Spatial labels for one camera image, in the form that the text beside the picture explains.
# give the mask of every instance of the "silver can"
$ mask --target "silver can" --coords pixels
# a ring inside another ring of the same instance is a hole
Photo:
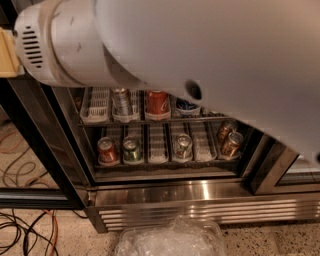
[[[132,115],[130,91],[125,88],[112,88],[111,94],[116,114],[119,116]]]
[[[192,154],[192,139],[187,134],[179,134],[173,141],[173,153],[177,158],[189,158]]]

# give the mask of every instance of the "vent grille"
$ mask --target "vent grille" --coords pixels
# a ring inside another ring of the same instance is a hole
[[[29,62],[36,68],[42,68],[43,59],[40,44],[35,31],[30,26],[26,26],[22,33],[22,44]]]

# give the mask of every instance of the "can lid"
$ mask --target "can lid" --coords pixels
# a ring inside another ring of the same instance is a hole
[[[176,137],[177,142],[179,143],[179,145],[181,145],[182,147],[189,147],[190,145],[192,145],[192,140],[190,138],[190,136],[188,136],[187,134],[179,134]]]
[[[98,141],[98,148],[100,150],[108,150],[112,147],[113,141],[109,137],[103,137]]]
[[[241,143],[243,142],[243,136],[238,132],[230,132],[228,135],[228,139],[235,145],[241,145]]]
[[[122,142],[123,148],[126,150],[134,150],[138,147],[139,141],[135,137],[126,137]]]
[[[234,119],[226,120],[224,121],[224,124],[228,129],[231,129],[233,131],[237,130],[238,128],[238,122]]]
[[[111,91],[114,92],[114,93],[119,93],[119,92],[125,92],[126,88],[111,88]]]

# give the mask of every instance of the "stainless steel panel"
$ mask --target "stainless steel panel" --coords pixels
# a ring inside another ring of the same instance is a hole
[[[164,225],[177,215],[219,224],[320,217],[318,193],[254,196],[241,183],[211,181],[99,190],[94,207],[108,231]]]

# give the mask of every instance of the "soda can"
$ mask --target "soda can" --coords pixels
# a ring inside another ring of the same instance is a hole
[[[118,152],[113,140],[103,137],[98,141],[99,160],[105,164],[113,164],[118,161]]]
[[[116,114],[119,116],[132,115],[130,91],[125,88],[112,88],[111,94]]]
[[[137,162],[141,160],[141,148],[139,140],[128,136],[122,141],[123,159],[127,162]]]
[[[162,115],[169,112],[169,95],[162,91],[146,92],[147,113]]]
[[[192,139],[187,134],[179,134],[173,141],[173,153],[177,158],[186,159],[192,154]]]
[[[237,131],[237,128],[238,128],[238,123],[236,120],[229,119],[229,120],[223,121],[217,133],[217,140],[219,145],[221,146],[223,144],[223,142],[228,137],[230,132]]]
[[[229,133],[227,139],[224,141],[221,147],[221,154],[225,157],[231,158],[234,157],[241,144],[243,142],[243,136],[241,133],[238,132],[231,132]]]

